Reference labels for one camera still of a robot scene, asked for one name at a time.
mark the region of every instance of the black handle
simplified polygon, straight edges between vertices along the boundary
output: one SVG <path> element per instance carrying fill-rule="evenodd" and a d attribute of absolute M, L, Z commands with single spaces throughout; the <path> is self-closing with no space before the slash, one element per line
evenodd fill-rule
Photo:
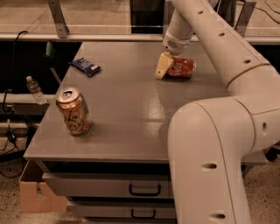
<path fill-rule="evenodd" d="M 161 185 L 157 186 L 157 192 L 133 192 L 132 184 L 129 185 L 129 193 L 132 196 L 140 196 L 140 197 L 155 197 L 161 193 Z"/>
<path fill-rule="evenodd" d="M 152 211 L 152 216 L 143 217 L 143 216 L 135 216 L 134 215 L 134 210 L 131 209 L 131 217 L 133 219 L 139 219 L 139 220 L 152 220 L 152 219 L 155 219 L 155 217 L 156 217 L 156 210 Z"/>

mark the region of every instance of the plastic bottle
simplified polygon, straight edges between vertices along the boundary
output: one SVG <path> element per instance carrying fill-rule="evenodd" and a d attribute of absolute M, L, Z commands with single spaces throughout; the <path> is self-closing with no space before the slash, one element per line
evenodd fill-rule
<path fill-rule="evenodd" d="M 37 104 L 42 105 L 46 103 L 46 97 L 43 94 L 40 85 L 31 76 L 26 77 L 26 86 L 28 87 L 30 93 L 33 95 Z"/>

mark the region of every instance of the brown box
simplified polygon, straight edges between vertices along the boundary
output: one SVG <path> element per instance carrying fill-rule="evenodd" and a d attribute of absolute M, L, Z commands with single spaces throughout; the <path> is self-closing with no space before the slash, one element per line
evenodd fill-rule
<path fill-rule="evenodd" d="M 19 179 L 20 206 L 23 214 L 67 210 L 67 198 L 56 196 L 42 179 L 43 172 L 35 161 L 28 161 Z"/>

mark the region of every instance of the gold can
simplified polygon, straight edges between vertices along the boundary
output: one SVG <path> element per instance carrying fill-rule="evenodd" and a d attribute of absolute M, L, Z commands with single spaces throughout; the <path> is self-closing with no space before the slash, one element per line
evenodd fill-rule
<path fill-rule="evenodd" d="M 77 88 L 60 90 L 56 95 L 56 105 L 71 135 L 78 136 L 90 128 L 88 106 Z"/>

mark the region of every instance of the red package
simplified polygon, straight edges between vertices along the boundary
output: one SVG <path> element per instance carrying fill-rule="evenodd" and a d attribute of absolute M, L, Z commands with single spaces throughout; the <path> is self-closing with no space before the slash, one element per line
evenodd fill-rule
<path fill-rule="evenodd" d="M 174 61 L 167 70 L 167 74 L 174 77 L 192 78 L 195 71 L 195 61 L 193 59 L 181 59 L 173 57 Z"/>

